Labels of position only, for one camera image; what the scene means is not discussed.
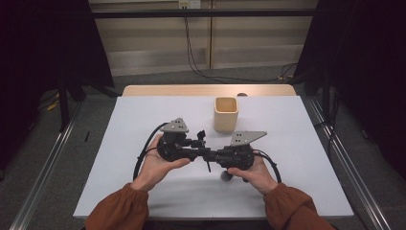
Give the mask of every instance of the person's right hand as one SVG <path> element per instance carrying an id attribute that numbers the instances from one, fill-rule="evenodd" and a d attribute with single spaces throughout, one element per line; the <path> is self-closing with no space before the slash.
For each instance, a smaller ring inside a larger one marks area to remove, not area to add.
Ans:
<path id="1" fill-rule="evenodd" d="M 247 171 L 242 171 L 238 168 L 230 168 L 227 172 L 248 180 L 262 195 L 269 194 L 278 186 L 278 183 L 269 173 L 260 156 L 255 156 L 253 166 Z"/>

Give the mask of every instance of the table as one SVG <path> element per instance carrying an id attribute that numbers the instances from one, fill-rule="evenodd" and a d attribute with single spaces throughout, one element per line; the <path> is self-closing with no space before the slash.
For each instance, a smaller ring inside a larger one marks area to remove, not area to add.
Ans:
<path id="1" fill-rule="evenodd" d="M 131 180 L 142 146 L 163 122 L 182 116 L 190 130 L 188 137 L 194 139 L 198 131 L 205 129 L 206 147 L 218 150 L 229 145 L 231 135 L 213 129 L 214 98 L 237 93 L 249 95 L 237 98 L 237 129 L 268 132 L 252 145 L 267 152 L 278 164 L 282 182 L 311 195 L 321 216 L 352 216 L 303 103 L 300 97 L 293 96 L 291 86 L 137 85 L 128 86 L 124 97 L 117 100 L 74 217 L 86 218 L 100 200 Z M 224 169 L 213 163 L 211 167 L 212 172 L 208 172 L 206 163 L 197 158 L 170 172 L 149 192 L 150 219 L 265 218 L 258 191 L 239 178 L 222 181 Z"/>

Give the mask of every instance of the black mechanical device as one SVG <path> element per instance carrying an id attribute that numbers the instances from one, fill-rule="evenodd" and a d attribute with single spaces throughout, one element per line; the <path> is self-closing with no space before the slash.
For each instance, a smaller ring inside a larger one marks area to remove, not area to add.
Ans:
<path id="1" fill-rule="evenodd" d="M 211 150 L 205 147 L 206 142 L 204 137 L 206 133 L 204 130 L 197 133 L 197 140 L 187 138 L 186 133 L 189 132 L 189 129 L 182 118 L 178 118 L 170 123 L 163 123 L 151 133 L 143 152 L 138 158 L 137 166 L 134 170 L 134 179 L 137 177 L 141 162 L 147 154 L 147 145 L 158 129 L 163 131 L 164 134 L 160 138 L 156 148 L 160 156 L 167 161 L 172 162 L 181 158 L 189 158 L 191 161 L 194 161 L 196 157 L 200 156 L 207 162 L 209 172 L 211 171 L 209 162 L 215 162 L 222 168 L 239 168 L 245 171 L 253 166 L 255 155 L 257 155 L 269 161 L 275 171 L 278 182 L 281 182 L 276 164 L 271 158 L 263 151 L 254 150 L 250 146 L 250 143 L 266 135 L 265 131 L 235 131 L 230 146 L 225 146 L 223 149 Z M 222 178 L 230 180 L 231 176 L 227 172 L 224 173 L 226 175 L 222 175 Z"/>

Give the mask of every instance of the person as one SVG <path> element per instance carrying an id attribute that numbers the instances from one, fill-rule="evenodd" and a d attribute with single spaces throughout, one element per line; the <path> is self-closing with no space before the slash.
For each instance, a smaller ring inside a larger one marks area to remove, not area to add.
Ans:
<path id="1" fill-rule="evenodd" d="M 149 145 L 138 177 L 95 207 L 86 219 L 87 230 L 143 229 L 148 217 L 147 192 L 164 179 L 168 172 L 191 162 L 186 158 L 173 162 L 162 159 L 156 150 L 160 137 L 156 135 Z M 273 229 L 334 229 L 317 214 L 309 195 L 282 183 L 278 184 L 261 157 L 256 156 L 253 166 L 247 171 L 237 168 L 227 171 L 245 178 L 263 195 L 265 214 Z"/>

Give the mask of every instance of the sleeve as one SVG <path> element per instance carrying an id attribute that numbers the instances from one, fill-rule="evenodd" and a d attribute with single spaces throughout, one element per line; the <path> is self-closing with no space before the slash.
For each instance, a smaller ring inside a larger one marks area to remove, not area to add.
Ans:
<path id="1" fill-rule="evenodd" d="M 122 189 L 99 202 L 87 217 L 87 230 L 137 230 L 142 229 L 148 217 L 148 193 Z"/>
<path id="2" fill-rule="evenodd" d="M 334 229 L 316 211 L 313 199 L 304 192 L 279 184 L 264 196 L 265 212 L 276 229 Z"/>

